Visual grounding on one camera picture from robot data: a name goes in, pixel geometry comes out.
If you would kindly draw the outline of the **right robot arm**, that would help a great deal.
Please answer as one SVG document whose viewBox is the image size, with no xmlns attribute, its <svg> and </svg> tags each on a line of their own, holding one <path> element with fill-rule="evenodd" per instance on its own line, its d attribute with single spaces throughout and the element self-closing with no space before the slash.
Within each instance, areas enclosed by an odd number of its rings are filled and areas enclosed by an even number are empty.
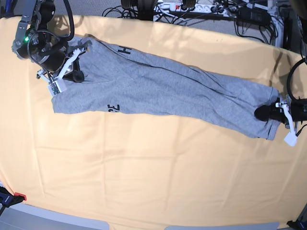
<svg viewBox="0 0 307 230">
<path fill-rule="evenodd" d="M 69 18 L 68 35 L 60 36 L 48 29 L 56 10 L 54 1 L 28 0 L 12 44 L 12 51 L 19 59 L 29 59 L 41 67 L 37 78 L 44 77 L 51 84 L 58 79 L 83 82 L 85 76 L 80 69 L 79 57 L 92 44 L 78 41 L 75 46 L 69 45 L 75 27 L 69 2 L 64 1 L 64 5 Z"/>
</svg>

